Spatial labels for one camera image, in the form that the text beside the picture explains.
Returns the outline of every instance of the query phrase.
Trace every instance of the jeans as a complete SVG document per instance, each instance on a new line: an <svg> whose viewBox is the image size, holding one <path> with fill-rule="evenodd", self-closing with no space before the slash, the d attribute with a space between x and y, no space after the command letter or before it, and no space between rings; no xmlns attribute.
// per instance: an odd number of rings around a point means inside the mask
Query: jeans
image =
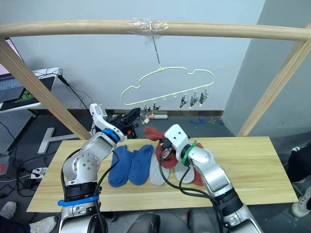
<svg viewBox="0 0 311 233"><path fill-rule="evenodd" d="M30 233L30 226L0 216L0 233Z"/></svg>

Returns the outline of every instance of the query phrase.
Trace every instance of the robotic arm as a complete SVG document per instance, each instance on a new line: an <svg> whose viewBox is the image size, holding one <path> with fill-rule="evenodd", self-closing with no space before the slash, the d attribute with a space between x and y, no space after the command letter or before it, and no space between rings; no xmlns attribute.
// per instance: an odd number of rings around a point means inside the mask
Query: robotic arm
<svg viewBox="0 0 311 233"><path fill-rule="evenodd" d="M185 166L194 166L201 174L209 195L216 200L216 207L223 212L224 225L229 228L229 232L263 233L210 150L191 143L179 125L171 126L164 136L162 149L168 150L173 146L177 160Z"/></svg>
<svg viewBox="0 0 311 233"><path fill-rule="evenodd" d="M139 116L140 108L107 121L98 104L91 104L90 112L101 131L64 162L61 173L64 199L58 202L62 206L59 233L102 232L104 219L99 219L102 217L99 211L99 185L105 174L97 183L97 172L101 162L116 148L118 142L124 141L127 135L135 136L134 129L138 124L133 122Z"/></svg>
<svg viewBox="0 0 311 233"><path fill-rule="evenodd" d="M101 130L74 151L64 162L61 179L64 199L58 202L62 206L59 221L59 233L100 233L103 221L99 210L100 183L97 183L97 172L101 162L115 149L118 142L127 135L135 137L133 124L139 117L140 108L131 110L124 116L118 115L111 120L97 104L90 106L95 125ZM183 165L194 166L201 173L209 195L216 200L217 208L222 210L224 225L231 233L262 233L249 209L235 192L225 171L216 163L211 151L191 144L179 125L173 125L165 133L163 150L166 158L172 147L176 157Z"/></svg>

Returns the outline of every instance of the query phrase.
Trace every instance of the blue ring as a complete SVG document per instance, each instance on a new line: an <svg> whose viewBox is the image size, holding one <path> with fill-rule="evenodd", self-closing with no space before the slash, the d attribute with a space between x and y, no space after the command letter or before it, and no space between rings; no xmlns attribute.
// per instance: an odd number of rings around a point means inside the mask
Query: blue ring
<svg viewBox="0 0 311 233"><path fill-rule="evenodd" d="M57 202L58 206L74 206L74 205L80 205L80 204L84 204L84 203L88 203L88 202L92 202L95 200L99 199L99 195L90 197L90 198L84 198L81 200L74 200L74 201L64 201L64 200L59 200Z"/></svg>
<svg viewBox="0 0 311 233"><path fill-rule="evenodd" d="M118 137L118 135L116 135L115 132L113 132L112 129L107 128L107 129L102 130L102 132L105 133L106 135L110 135L115 140L116 143L120 141L120 138Z"/></svg>

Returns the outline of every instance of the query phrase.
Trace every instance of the blue sock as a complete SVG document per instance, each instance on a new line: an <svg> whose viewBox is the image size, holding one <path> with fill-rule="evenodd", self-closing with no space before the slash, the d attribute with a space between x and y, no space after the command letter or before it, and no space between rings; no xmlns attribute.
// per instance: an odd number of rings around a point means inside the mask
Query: blue sock
<svg viewBox="0 0 311 233"><path fill-rule="evenodd" d="M108 182L111 187L120 187L125 185L128 180L128 173L131 167L132 152L126 149L126 146L115 148L116 154L119 156L118 164L109 172ZM117 162L117 157L113 154L111 165Z"/></svg>
<svg viewBox="0 0 311 233"><path fill-rule="evenodd" d="M149 177L151 155L154 151L152 145L145 145L135 150L132 155L132 164L128 174L129 180L135 185L142 185Z"/></svg>

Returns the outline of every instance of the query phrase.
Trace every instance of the white stand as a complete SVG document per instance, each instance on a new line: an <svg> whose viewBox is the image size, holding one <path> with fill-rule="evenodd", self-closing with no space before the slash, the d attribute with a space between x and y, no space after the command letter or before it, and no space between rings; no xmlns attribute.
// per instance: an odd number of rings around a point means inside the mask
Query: white stand
<svg viewBox="0 0 311 233"><path fill-rule="evenodd" d="M63 135L63 136L52 137L54 130L55 130L55 128L48 128L47 129L47 131L45 132L45 135L43 137L43 140L41 142L40 148L38 150L38 154L44 154L47 151L50 142L56 142L56 141L63 141L63 140L78 138L77 135L75 135L75 134L68 134L68 135Z"/></svg>

